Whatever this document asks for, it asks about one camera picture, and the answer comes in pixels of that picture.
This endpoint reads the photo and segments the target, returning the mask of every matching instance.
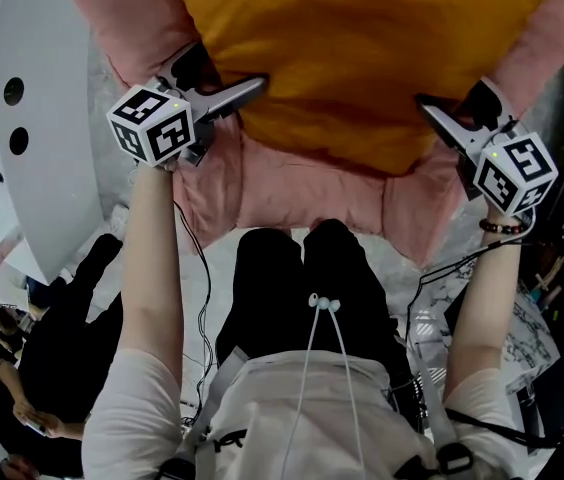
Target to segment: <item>beaded bracelet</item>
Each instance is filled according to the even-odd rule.
[[[524,224],[517,226],[503,226],[502,224],[493,224],[486,219],[480,221],[480,228],[487,233],[497,233],[498,235],[519,235],[526,231]]]

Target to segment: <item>yellow cushion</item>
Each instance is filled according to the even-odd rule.
[[[184,0],[225,83],[267,73],[253,139],[403,174],[434,137],[418,93],[462,99],[542,0]]]

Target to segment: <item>round black hole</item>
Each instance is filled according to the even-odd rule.
[[[29,145],[29,132],[24,128],[16,128],[9,139],[9,149],[14,155],[21,155]]]
[[[24,95],[24,82],[20,78],[11,78],[4,86],[4,101],[7,105],[14,106],[20,103]]]

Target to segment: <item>white drawstring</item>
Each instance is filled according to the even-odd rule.
[[[366,468],[364,467],[364,455],[362,454],[362,439],[360,437],[360,426],[358,423],[358,411],[355,406],[355,397],[353,396],[353,383],[351,382],[351,372],[349,371],[349,361],[346,357],[346,350],[344,349],[344,340],[342,339],[342,334],[340,333],[340,327],[338,326],[338,321],[335,318],[335,312],[340,309],[340,301],[333,300],[330,301],[326,297],[319,297],[317,294],[312,293],[309,297],[309,306],[315,308],[315,318],[313,319],[313,328],[311,329],[311,335],[309,337],[309,345],[307,346],[306,356],[304,359],[304,371],[302,372],[302,382],[300,384],[300,398],[298,400],[298,408],[295,414],[295,421],[293,422],[293,428],[291,429],[291,435],[289,435],[289,442],[286,445],[286,452],[284,454],[284,461],[282,462],[282,475],[280,480],[284,480],[284,473],[286,471],[286,462],[289,458],[289,453],[291,451],[291,443],[293,441],[293,436],[295,435],[295,430],[300,421],[300,414],[302,411],[302,402],[304,400],[304,388],[306,385],[306,376],[309,369],[309,356],[311,353],[311,347],[313,346],[313,338],[315,336],[315,329],[318,325],[318,317],[320,316],[320,310],[328,310],[331,314],[331,319],[335,325],[335,332],[338,335],[338,341],[340,342],[340,350],[344,356],[344,367],[346,369],[346,380],[349,385],[349,396],[351,397],[351,407],[353,408],[353,424],[355,425],[355,438],[358,445],[358,453],[360,455],[360,464],[362,465],[362,478],[366,479]]]

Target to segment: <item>pink cushion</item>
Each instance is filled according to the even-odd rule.
[[[74,0],[126,84],[143,83],[197,39],[181,0]],[[546,0],[491,77],[522,113],[564,64],[564,0]],[[425,264],[463,200],[455,155],[438,143],[412,174],[377,177],[272,150],[245,137],[235,117],[216,127],[200,167],[174,175],[174,198],[206,246],[234,227],[306,227],[336,217],[387,238]]]

